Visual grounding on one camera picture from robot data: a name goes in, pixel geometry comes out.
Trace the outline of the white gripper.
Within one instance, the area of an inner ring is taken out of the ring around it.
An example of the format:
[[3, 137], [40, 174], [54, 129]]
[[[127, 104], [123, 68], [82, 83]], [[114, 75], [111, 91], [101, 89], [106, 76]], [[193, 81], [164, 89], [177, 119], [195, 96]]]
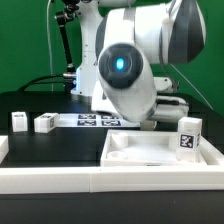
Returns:
[[184, 99], [171, 96], [174, 92], [171, 80], [166, 77], [155, 77], [154, 83], [157, 98], [156, 109], [151, 119], [158, 122], [177, 123], [182, 117], [186, 117], [189, 105]]

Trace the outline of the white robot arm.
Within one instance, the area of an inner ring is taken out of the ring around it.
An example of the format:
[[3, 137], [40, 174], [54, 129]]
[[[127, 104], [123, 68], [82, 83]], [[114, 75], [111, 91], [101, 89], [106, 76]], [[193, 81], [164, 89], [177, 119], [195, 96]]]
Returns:
[[170, 0], [135, 7], [136, 0], [81, 0], [82, 63], [77, 98], [96, 113], [131, 122], [176, 122], [188, 114], [171, 94], [171, 77], [154, 77], [151, 66], [192, 61], [204, 48], [206, 28], [197, 0]]

